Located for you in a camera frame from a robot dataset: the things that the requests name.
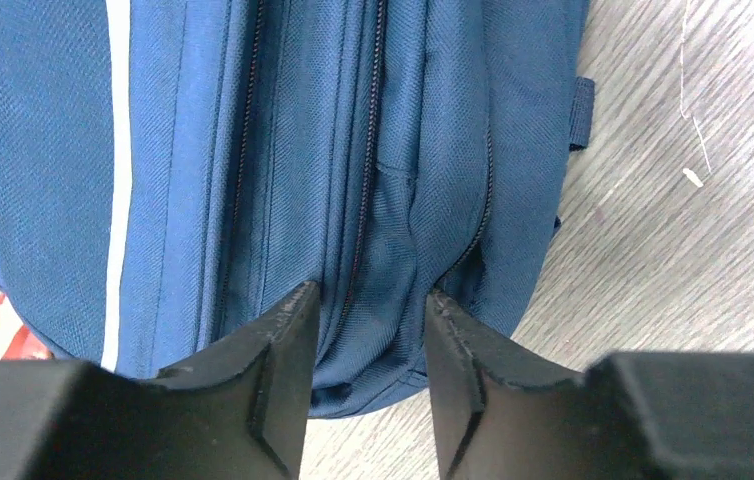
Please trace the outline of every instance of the white stripe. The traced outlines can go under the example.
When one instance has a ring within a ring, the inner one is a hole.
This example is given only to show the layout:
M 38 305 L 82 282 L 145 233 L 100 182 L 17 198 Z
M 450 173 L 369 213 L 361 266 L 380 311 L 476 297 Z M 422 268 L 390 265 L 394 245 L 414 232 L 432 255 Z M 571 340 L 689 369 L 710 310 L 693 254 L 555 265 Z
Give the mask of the white stripe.
M 115 135 L 115 179 L 112 191 L 112 228 L 106 264 L 106 319 L 100 365 L 114 371 L 118 363 L 121 273 L 127 243 L 130 196 L 133 186 L 130 148 L 130 1 L 106 0 L 109 47 L 112 54 L 112 116 Z

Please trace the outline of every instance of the wooden floor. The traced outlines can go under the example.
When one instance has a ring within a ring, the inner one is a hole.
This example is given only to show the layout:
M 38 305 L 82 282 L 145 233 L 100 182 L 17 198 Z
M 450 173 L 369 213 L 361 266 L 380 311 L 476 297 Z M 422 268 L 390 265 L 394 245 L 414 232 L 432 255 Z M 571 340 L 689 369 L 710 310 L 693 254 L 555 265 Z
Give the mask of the wooden floor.
M 754 350 L 754 0 L 594 0 L 579 72 L 592 146 L 571 159 L 554 240 L 514 339 L 583 368 L 612 349 Z M 681 172 L 689 168 L 704 186 Z M 302 478 L 435 479 L 426 392 L 311 421 Z

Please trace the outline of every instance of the backpack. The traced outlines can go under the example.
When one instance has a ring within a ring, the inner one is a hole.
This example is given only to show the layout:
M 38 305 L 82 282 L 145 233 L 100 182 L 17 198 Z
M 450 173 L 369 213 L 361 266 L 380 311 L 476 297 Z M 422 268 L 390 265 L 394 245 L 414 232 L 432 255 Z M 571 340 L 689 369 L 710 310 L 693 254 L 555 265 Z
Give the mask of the backpack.
M 310 415 L 427 385 L 426 294 L 509 336 L 594 84 L 586 0 L 0 0 L 0 289 L 132 378 L 321 286 Z

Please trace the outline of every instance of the wood grain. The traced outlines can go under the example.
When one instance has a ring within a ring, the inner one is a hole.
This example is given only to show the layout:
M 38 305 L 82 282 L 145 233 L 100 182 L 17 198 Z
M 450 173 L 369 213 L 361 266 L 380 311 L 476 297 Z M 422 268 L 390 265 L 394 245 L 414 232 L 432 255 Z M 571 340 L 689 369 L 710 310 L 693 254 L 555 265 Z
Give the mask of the wood grain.
M 693 0 L 686 103 L 712 174 L 678 112 L 684 7 L 592 6 L 592 145 L 571 159 L 565 225 L 514 336 L 572 367 L 611 349 L 754 350 L 754 0 Z M 437 478 L 426 392 L 307 430 L 302 478 Z

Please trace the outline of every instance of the zipper track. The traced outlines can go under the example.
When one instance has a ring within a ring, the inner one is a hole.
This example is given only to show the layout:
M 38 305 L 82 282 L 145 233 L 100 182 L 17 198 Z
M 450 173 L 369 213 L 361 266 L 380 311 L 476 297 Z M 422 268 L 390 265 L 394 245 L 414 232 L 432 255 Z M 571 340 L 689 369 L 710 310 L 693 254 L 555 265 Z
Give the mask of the zipper track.
M 356 226 L 356 241 L 354 243 L 353 266 L 351 267 L 350 283 L 345 294 L 342 307 L 341 321 L 344 321 L 353 303 L 353 289 L 356 276 L 362 262 L 362 247 L 365 243 L 365 226 L 368 220 L 368 210 L 371 206 L 371 184 L 374 181 L 374 170 L 377 159 L 377 128 L 380 117 L 380 87 L 383 80 L 383 43 L 386 30 L 386 0 L 377 2 L 377 30 L 374 34 L 374 60 L 371 62 L 371 83 L 368 100 L 368 133 L 365 140 L 365 166 L 362 179 L 362 197 L 359 204 L 359 218 Z
M 256 69 L 259 60 L 259 35 L 262 30 L 263 12 L 265 10 L 265 0 L 258 0 L 256 4 L 256 21 L 253 27 L 253 47 L 250 53 L 250 67 L 248 73 L 247 87 L 245 92 L 245 106 L 244 106 L 244 118 L 242 120 L 242 132 L 241 142 L 239 144 L 239 160 L 236 167 L 236 191 L 235 199 L 233 201 L 233 211 L 230 220 L 233 222 L 232 231 L 230 232 L 232 245 L 232 238 L 236 235 L 237 224 L 239 215 L 239 202 L 242 195 L 242 177 L 244 174 L 244 165 L 247 157 L 247 137 L 250 128 L 250 114 L 253 109 L 253 95 L 256 89 Z M 220 312 L 221 321 L 218 323 L 218 332 L 214 340 L 217 340 L 221 336 L 221 329 L 227 323 L 227 296 L 230 290 L 230 263 L 232 262 L 232 256 L 234 254 L 233 248 L 226 255 L 227 263 L 222 265 L 224 271 L 221 276 L 221 294 L 218 296 L 218 310 Z
M 460 265 L 462 265 L 462 262 L 471 255 L 471 252 L 474 251 L 474 248 L 480 243 L 480 239 L 483 237 L 483 232 L 486 231 L 486 227 L 489 225 L 489 218 L 492 216 L 492 191 L 494 190 L 495 184 L 495 161 L 492 158 L 492 132 L 488 128 L 486 129 L 486 160 L 489 163 L 489 171 L 486 172 L 486 202 L 483 204 L 483 215 L 480 217 L 477 231 L 474 232 L 474 237 L 472 237 L 471 243 L 468 244 L 468 247 L 462 252 L 462 255 L 460 255 L 457 261 L 451 265 L 451 268 L 439 278 L 437 283 L 445 280 L 448 275 L 453 273 Z

